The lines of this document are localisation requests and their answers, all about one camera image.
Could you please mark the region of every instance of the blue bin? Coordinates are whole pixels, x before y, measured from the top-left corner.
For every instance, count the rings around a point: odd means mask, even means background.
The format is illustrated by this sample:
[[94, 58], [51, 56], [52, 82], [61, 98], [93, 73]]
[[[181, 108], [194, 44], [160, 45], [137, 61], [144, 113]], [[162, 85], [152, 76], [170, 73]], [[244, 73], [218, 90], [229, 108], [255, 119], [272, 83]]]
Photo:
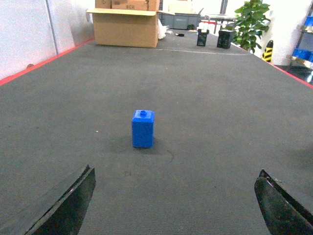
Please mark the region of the blue bin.
[[307, 19], [304, 22], [305, 26], [313, 26], [313, 16], [307, 16]]
[[301, 49], [295, 48], [293, 50], [292, 56], [299, 57], [300, 53], [301, 53]]
[[313, 52], [311, 52], [311, 56], [309, 57], [309, 61], [313, 62]]
[[303, 60], [308, 60], [309, 57], [311, 56], [311, 51], [309, 50], [302, 50], [301, 53], [300, 53], [300, 59], [303, 59]]
[[292, 53], [292, 56], [298, 57], [303, 60], [308, 60], [311, 56], [311, 51], [295, 48]]
[[133, 147], [151, 148], [153, 146], [154, 119], [153, 111], [134, 111], [132, 119]]

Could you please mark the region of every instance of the white wall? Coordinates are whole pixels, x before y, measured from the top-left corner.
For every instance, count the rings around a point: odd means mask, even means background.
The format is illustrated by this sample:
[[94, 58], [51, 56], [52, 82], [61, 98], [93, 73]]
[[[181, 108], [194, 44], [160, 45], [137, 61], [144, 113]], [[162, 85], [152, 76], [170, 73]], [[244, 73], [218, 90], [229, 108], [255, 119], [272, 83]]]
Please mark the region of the white wall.
[[255, 55], [261, 57], [269, 40], [274, 41], [272, 63], [289, 65], [287, 55], [292, 54], [300, 36], [299, 26], [303, 25], [308, 14], [311, 0], [297, 0], [287, 4], [284, 0], [266, 0], [272, 10], [269, 31], [261, 39], [262, 50]]
[[56, 55], [45, 0], [1, 0], [0, 19], [0, 79]]
[[226, 14], [227, 15], [234, 15], [235, 10], [239, 7], [243, 6], [245, 3], [245, 0], [228, 0], [227, 8], [226, 8]]
[[94, 37], [94, 0], [47, 2], [52, 27], [46, 0], [0, 0], [0, 80]]
[[222, 0], [192, 0], [193, 9], [199, 12], [202, 8], [204, 14], [219, 14]]
[[94, 37], [91, 14], [86, 9], [94, 8], [93, 0], [47, 0], [57, 50], [68, 50]]

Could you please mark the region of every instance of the black bin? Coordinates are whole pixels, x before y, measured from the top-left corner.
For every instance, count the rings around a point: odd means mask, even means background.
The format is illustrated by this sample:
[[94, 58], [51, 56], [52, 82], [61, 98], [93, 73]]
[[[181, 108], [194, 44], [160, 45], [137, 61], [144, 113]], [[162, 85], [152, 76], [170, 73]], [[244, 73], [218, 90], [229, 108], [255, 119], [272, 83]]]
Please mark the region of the black bin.
[[209, 30], [198, 29], [197, 46], [205, 47], [206, 38], [209, 34]]
[[229, 49], [230, 43], [233, 39], [234, 31], [222, 29], [219, 31], [219, 38], [217, 40], [217, 47]]

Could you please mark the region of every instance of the white plastic bag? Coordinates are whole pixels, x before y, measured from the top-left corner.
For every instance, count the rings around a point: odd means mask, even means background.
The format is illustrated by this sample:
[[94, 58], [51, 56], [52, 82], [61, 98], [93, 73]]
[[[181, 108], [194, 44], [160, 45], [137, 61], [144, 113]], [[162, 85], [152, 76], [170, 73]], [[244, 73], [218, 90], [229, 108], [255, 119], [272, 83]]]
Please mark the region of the white plastic bag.
[[166, 27], [162, 25], [161, 21], [158, 20], [158, 38], [159, 40], [165, 38]]

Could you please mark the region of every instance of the potted plant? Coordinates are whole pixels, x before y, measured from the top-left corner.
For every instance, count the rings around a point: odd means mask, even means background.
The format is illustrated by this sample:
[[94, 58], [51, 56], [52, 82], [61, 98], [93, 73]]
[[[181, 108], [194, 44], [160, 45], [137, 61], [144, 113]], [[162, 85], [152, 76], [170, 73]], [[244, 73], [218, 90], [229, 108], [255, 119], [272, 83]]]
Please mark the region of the potted plant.
[[256, 40], [257, 36], [261, 38], [263, 32], [269, 29], [270, 19], [265, 16], [267, 11], [269, 11], [269, 5], [263, 3], [262, 0], [245, 1], [242, 7], [235, 10], [237, 20], [233, 43], [253, 53], [256, 47], [261, 49]]

